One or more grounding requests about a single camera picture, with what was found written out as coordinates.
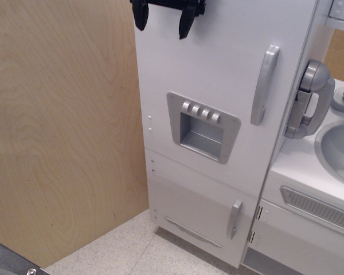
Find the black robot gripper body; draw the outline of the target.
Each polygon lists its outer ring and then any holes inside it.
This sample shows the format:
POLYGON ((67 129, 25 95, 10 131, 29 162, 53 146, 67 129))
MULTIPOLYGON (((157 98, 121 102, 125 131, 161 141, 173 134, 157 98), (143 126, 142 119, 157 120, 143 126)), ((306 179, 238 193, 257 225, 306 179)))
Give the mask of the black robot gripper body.
POLYGON ((146 0, 146 1, 133 1, 130 0, 130 3, 147 3, 153 4, 163 7, 169 7, 172 9, 183 10, 187 8, 189 5, 195 7, 196 9, 196 16, 200 14, 203 15, 205 13, 205 1, 188 1, 188 0, 146 0))

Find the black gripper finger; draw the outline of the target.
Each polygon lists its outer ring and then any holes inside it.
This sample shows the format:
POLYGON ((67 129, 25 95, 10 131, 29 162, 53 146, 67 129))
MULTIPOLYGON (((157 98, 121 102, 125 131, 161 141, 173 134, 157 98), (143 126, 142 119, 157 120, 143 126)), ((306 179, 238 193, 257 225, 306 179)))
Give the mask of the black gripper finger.
POLYGON ((132 0, 131 3, 135 26, 143 31, 148 20, 148 3, 145 0, 132 0))
POLYGON ((190 28, 196 16, 195 7, 186 7, 182 10, 179 21, 179 39, 182 40, 189 34, 190 28))

